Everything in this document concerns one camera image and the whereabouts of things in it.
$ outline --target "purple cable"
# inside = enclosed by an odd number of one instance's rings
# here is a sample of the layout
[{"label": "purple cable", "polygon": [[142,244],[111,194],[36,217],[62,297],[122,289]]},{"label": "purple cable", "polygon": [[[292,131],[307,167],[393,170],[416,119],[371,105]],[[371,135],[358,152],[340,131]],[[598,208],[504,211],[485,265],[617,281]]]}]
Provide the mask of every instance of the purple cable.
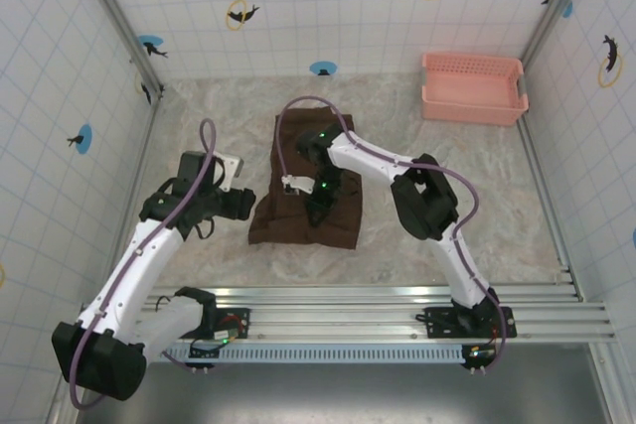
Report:
[{"label": "purple cable", "polygon": [[280,167],[282,169],[282,175],[283,176],[287,176],[287,166],[285,165],[285,160],[283,158],[282,155],[282,146],[280,145],[280,123],[282,122],[282,117],[285,114],[285,111],[287,111],[287,109],[289,109],[289,107],[291,107],[293,104],[297,103],[298,101],[303,101],[305,99],[310,99],[313,101],[320,101],[323,104],[326,104],[327,106],[329,106],[332,111],[336,114],[336,116],[338,117],[338,121],[340,122],[340,126],[343,129],[343,132],[345,133],[345,136],[347,137],[347,139],[353,144],[355,145],[357,148],[359,148],[360,150],[378,158],[378,159],[382,159],[384,161],[387,161],[391,164],[397,164],[398,166],[404,166],[407,168],[416,168],[416,169],[426,169],[429,171],[437,171],[439,173],[443,173],[446,174],[454,179],[456,179],[457,181],[459,181],[460,183],[462,183],[467,189],[468,191],[470,191],[470,194],[473,197],[473,208],[471,209],[471,211],[466,215],[465,218],[463,218],[462,220],[460,220],[457,225],[455,225],[455,227],[453,228],[451,235],[453,237],[453,241],[455,242],[455,248],[457,249],[457,254],[459,255],[459,258],[461,260],[462,265],[464,266],[464,268],[466,269],[466,272],[468,273],[468,276],[477,284],[477,287],[483,292],[483,294],[486,296],[486,298],[488,298],[488,300],[490,300],[493,305],[495,305],[495,307],[497,308],[497,314],[499,315],[499,321],[500,321],[500,326],[501,326],[501,345],[499,348],[499,352],[497,353],[497,355],[495,356],[495,358],[492,360],[492,362],[490,364],[488,364],[487,368],[492,368],[501,358],[504,348],[506,347],[506,338],[507,338],[507,334],[506,334],[506,317],[504,316],[504,311],[501,308],[501,305],[499,304],[499,302],[495,299],[495,297],[493,297],[493,295],[488,291],[488,289],[476,278],[475,276],[475,271],[472,269],[472,267],[469,265],[468,261],[466,260],[466,257],[464,256],[464,252],[461,249],[461,246],[459,245],[459,241],[457,240],[457,233],[459,232],[459,230],[461,229],[461,227],[463,227],[471,218],[473,218],[473,216],[475,216],[475,213],[477,213],[477,210],[479,209],[479,196],[477,195],[477,190],[475,189],[475,187],[470,183],[470,181],[468,181],[466,178],[464,178],[463,176],[461,176],[460,174],[450,170],[450,169],[446,169],[444,167],[441,166],[435,166],[432,164],[421,164],[421,163],[412,163],[412,162],[407,162],[407,161],[394,161],[394,158],[387,156],[385,154],[379,153],[378,151],[375,151],[371,148],[368,148],[367,146],[365,146],[364,144],[360,144],[356,141],[356,139],[351,135],[351,132],[349,131],[349,128],[347,127],[347,123],[345,122],[345,118],[343,117],[342,113],[340,112],[340,110],[336,107],[336,105],[334,103],[332,103],[331,101],[321,98],[320,96],[314,96],[314,95],[305,95],[305,96],[298,96],[297,98],[292,99],[291,101],[289,101],[284,108],[282,108],[282,111],[280,112],[280,114],[278,115],[278,121],[276,121],[276,131],[275,131],[275,135],[276,135],[276,152],[278,153],[278,159],[280,160]]},{"label": "purple cable", "polygon": [[[208,145],[208,143],[206,142],[206,138],[204,135],[204,127],[206,124],[210,126],[210,131],[212,133],[210,145]],[[168,225],[168,223],[170,223],[177,216],[179,212],[183,210],[183,208],[186,206],[186,204],[190,201],[190,199],[195,194],[196,190],[199,188],[201,181],[203,181],[203,178],[206,175],[208,168],[210,167],[210,163],[212,163],[212,159],[214,157],[214,151],[215,151],[215,144],[217,142],[217,128],[215,127],[215,123],[212,119],[205,118],[203,121],[201,121],[201,124],[199,125],[199,137],[201,138],[201,142],[203,143],[203,147],[207,153],[203,166],[201,168],[201,171],[199,171],[199,175],[195,179],[194,183],[192,183],[192,186],[188,190],[188,193],[186,194],[186,196],[177,204],[174,210],[170,212],[170,214],[168,214],[168,216],[164,218],[163,221],[159,225],[157,225],[154,228],[154,230],[152,230],[152,232],[148,234],[146,238],[144,238],[141,241],[137,249],[141,250],[142,252],[144,248],[148,245],[148,243],[150,243],[150,241],[154,239],[157,236],[157,234],[161,230],[163,230]],[[119,271],[119,273],[113,280],[111,287],[106,292],[106,295],[104,296],[104,299],[101,302],[101,305],[99,306],[99,311],[102,314],[105,312],[106,308],[108,307],[108,304],[110,303],[110,299],[115,294],[115,291],[117,290],[117,287],[123,280],[123,277],[125,276],[126,272],[132,266],[132,264],[134,263],[135,259],[138,256],[139,255],[137,253],[132,253],[130,257],[128,257],[128,260],[126,260],[126,262],[124,263],[123,267],[121,267],[121,270]],[[71,372],[69,376],[69,386],[71,389],[71,403],[73,404],[75,408],[79,409],[80,411],[90,409],[92,406],[94,406],[101,399],[104,398],[104,395],[100,395],[95,401],[88,404],[82,404],[80,400],[78,399],[78,390],[76,388],[76,384],[78,380],[78,367],[80,366],[81,354],[83,353],[83,349],[86,346],[86,342],[88,341],[90,334],[94,331],[95,327],[97,326],[97,323],[99,322],[99,320],[101,320],[101,317],[102,315],[94,316],[94,318],[92,319],[92,321],[86,328],[86,331],[81,336],[81,339],[79,340],[79,343],[78,343],[78,347],[76,348],[76,351],[73,354],[73,360],[71,361]]]}]

